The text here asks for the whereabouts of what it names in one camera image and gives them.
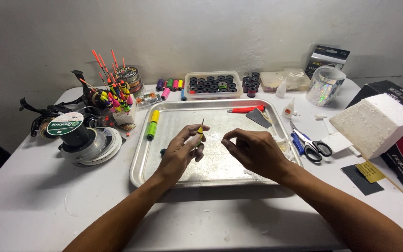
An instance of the hand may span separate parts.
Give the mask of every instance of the hand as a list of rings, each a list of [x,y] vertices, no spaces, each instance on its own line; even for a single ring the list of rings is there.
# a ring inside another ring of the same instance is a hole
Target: hand
[[[232,138],[236,138],[236,144],[230,141]],[[235,129],[223,136],[222,144],[246,169],[278,183],[298,166],[285,158],[267,131]]]
[[[201,124],[185,126],[169,143],[166,153],[154,173],[154,176],[162,178],[169,188],[178,182],[193,158],[195,158],[195,162],[199,162],[203,158],[203,149],[205,148],[203,143],[200,143],[198,148],[194,150],[195,146],[200,142],[200,135],[197,134],[200,126]],[[209,127],[203,125],[203,131],[208,130]],[[184,142],[190,136],[193,136],[193,138],[185,144]],[[206,141],[204,134],[201,141]]]

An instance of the white table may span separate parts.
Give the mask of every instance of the white table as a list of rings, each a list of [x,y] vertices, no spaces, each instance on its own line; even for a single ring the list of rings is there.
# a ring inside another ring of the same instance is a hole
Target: white table
[[[355,83],[346,80],[335,106],[327,108],[313,106],[303,92],[288,92],[279,99],[260,91],[256,97],[270,101],[279,111],[296,97],[295,109],[300,115],[292,120],[299,130],[319,140],[327,132],[313,115],[335,115],[358,90]],[[74,100],[80,94],[81,88],[70,89],[58,102]],[[179,98],[179,92],[172,92],[168,100]],[[129,181],[129,167],[145,114],[146,110],[137,113],[137,128],[119,153],[101,166],[77,168],[60,157],[60,140],[28,136],[0,169],[0,251],[61,251],[132,192],[135,187]],[[282,119],[289,131],[289,120]],[[344,151],[326,161],[315,165],[302,158],[306,170],[368,203],[403,228],[403,194],[387,179],[379,181],[384,191],[364,196],[340,171],[341,167],[364,162],[362,158]],[[389,171],[380,158],[373,161]],[[282,186],[234,186],[170,190],[145,217],[127,251],[344,247],[326,221],[291,190]]]

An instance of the white wall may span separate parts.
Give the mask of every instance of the white wall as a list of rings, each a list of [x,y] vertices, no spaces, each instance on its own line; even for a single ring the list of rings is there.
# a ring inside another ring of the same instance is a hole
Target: white wall
[[[0,0],[0,146],[13,152],[43,108],[100,84],[91,50],[139,68],[146,83],[191,71],[304,66],[315,44],[351,51],[359,83],[403,85],[403,0]]]

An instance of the black-handled scissors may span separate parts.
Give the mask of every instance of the black-handled scissors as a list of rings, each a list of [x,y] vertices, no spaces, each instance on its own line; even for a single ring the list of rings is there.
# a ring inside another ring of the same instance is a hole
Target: black-handled scissors
[[[303,140],[304,142],[304,154],[306,158],[314,163],[319,163],[323,158],[321,155],[325,157],[329,157],[332,155],[332,149],[322,141],[312,141],[307,138],[303,133],[301,133],[298,129],[292,126],[292,130],[294,133],[298,135],[298,138]]]

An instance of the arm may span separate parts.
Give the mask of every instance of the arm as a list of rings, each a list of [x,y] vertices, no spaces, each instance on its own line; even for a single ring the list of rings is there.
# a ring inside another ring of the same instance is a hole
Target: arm
[[[181,178],[193,158],[203,157],[204,145],[196,134],[201,125],[188,125],[171,141],[155,173],[119,204],[87,227],[64,252],[115,252],[125,248],[139,222],[158,198]]]
[[[323,216],[352,251],[403,251],[400,226],[288,161],[269,132],[235,129],[223,137],[222,144],[246,169],[292,189]]]

